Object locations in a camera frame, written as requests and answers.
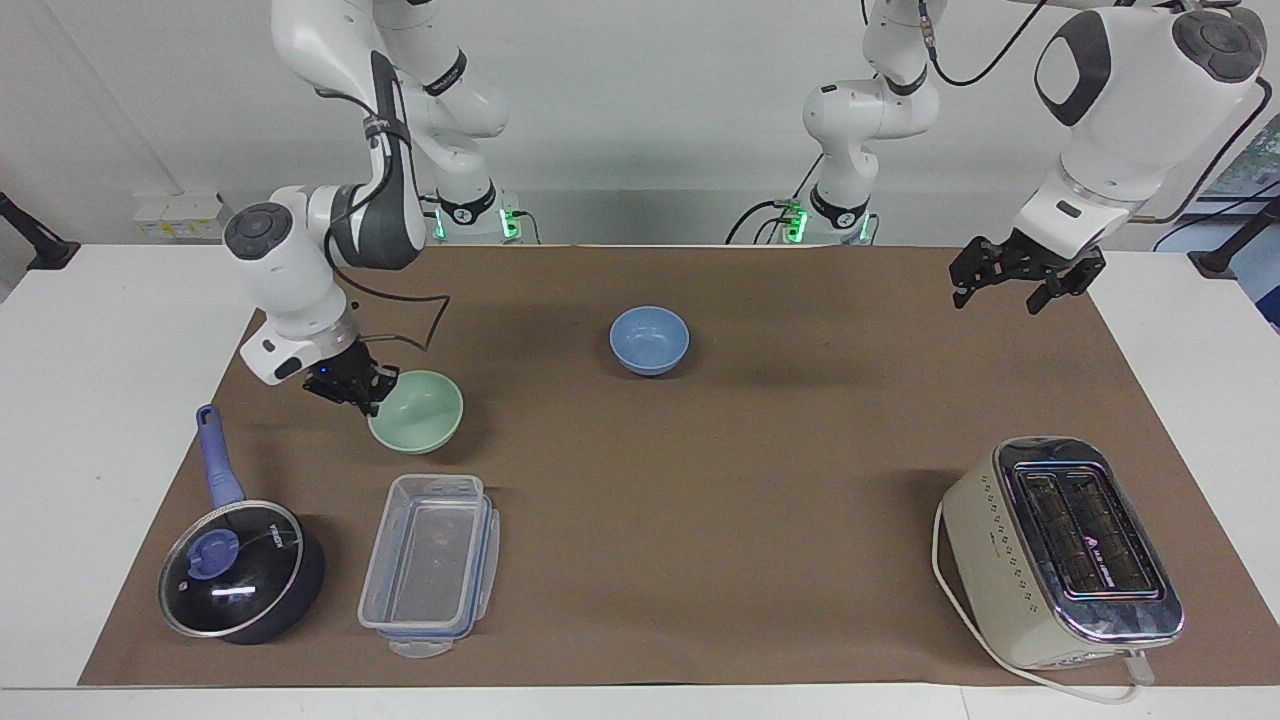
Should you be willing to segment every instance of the clear food storage container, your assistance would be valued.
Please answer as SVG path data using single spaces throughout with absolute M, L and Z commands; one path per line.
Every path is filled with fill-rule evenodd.
M 445 652 L 484 618 L 498 538 L 498 511 L 479 478 L 397 478 L 360 593 L 360 624 L 404 657 Z

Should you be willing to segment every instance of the gray joint cap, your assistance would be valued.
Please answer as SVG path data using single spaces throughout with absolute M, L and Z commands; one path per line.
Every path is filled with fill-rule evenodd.
M 223 242 L 241 260 L 260 260 L 284 242 L 293 229 L 293 215 L 279 202 L 250 205 L 227 223 Z
M 1174 22 L 1174 42 L 1213 79 L 1240 83 L 1262 67 L 1261 38 L 1234 18 L 1197 10 Z

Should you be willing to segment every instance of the brown table mat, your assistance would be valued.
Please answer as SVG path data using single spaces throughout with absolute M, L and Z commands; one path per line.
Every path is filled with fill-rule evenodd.
M 1011 283 L 957 313 L 952 255 L 433 247 L 410 270 L 358 273 L 453 295 L 429 356 L 372 350 L 452 377 L 458 434 L 401 456 L 353 407 L 297 380 L 268 388 L 233 360 L 215 398 L 232 464 L 250 497 L 323 539 L 325 588 L 266 646 L 165 625 L 161 561 L 207 511 L 193 448 L 81 684 L 1018 684 L 937 588 L 929 527 L 947 487 L 1024 434 L 1097 445 L 1146 521 L 1188 615 L 1151 653 L 1160 684 L 1280 684 L 1280 628 L 1092 302 L 1030 318 L 1032 286 Z M 422 337 L 434 311 L 351 296 L 370 334 Z M 608 348 L 613 318 L 640 304 L 692 332 L 664 379 Z M 360 626 L 356 603 L 388 486 L 424 471 L 480 477 L 502 557 L 475 634 L 411 661 Z M 1126 682 L 1119 662 L 1056 678 Z

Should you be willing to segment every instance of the green bowl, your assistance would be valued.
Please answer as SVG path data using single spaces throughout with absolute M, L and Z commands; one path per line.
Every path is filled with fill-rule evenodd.
M 401 373 L 369 429 L 378 442 L 406 455 L 422 455 L 449 442 L 462 423 L 462 391 L 430 370 Z

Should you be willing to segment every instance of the white power cord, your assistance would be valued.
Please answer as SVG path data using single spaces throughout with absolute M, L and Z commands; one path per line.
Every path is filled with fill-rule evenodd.
M 1036 675 L 1034 673 L 1028 673 L 1027 670 L 1014 667 L 1012 665 L 1005 662 L 998 655 L 996 655 L 996 651 L 991 650 L 991 646 L 987 644 L 987 639 L 982 637 L 982 633 L 978 630 L 978 626 L 973 624 L 973 620 L 969 619 L 969 615 L 964 611 L 964 607 L 960 605 L 960 601 L 956 600 L 956 594 L 951 592 L 951 585 L 948 585 L 946 579 L 942 578 L 942 570 L 938 569 L 938 536 L 941 534 L 941 530 L 942 530 L 942 503 L 940 502 L 938 511 L 933 515 L 933 577 L 938 579 L 938 584 L 942 585 L 942 592 L 947 593 L 947 600 L 951 601 L 951 606 L 956 609 L 956 614 L 960 615 L 960 619 L 964 620 L 965 626 L 969 628 L 970 633 L 973 633 L 973 638 L 978 641 L 978 644 L 982 646 L 982 650 L 986 650 L 987 655 L 989 655 L 991 659 L 995 660 L 997 665 L 1000 665 L 1005 670 L 1009 670 L 1014 675 L 1018 675 L 1019 678 L 1030 680 L 1033 683 L 1038 683 L 1041 685 L 1044 685 L 1046 688 L 1055 689 L 1057 692 L 1066 693 L 1069 696 L 1078 697 L 1080 700 L 1087 700 L 1089 702 L 1100 702 L 1102 705 L 1125 705 L 1126 702 L 1132 702 L 1133 698 L 1138 697 L 1139 685 L 1137 684 L 1130 685 L 1129 689 L 1125 691 L 1125 693 L 1120 697 L 1106 697 L 1106 696 L 1093 694 L 1078 688 L 1073 688 L 1070 685 L 1055 683 L 1053 680 L 1047 680 L 1044 678 L 1041 678 L 1039 675 Z

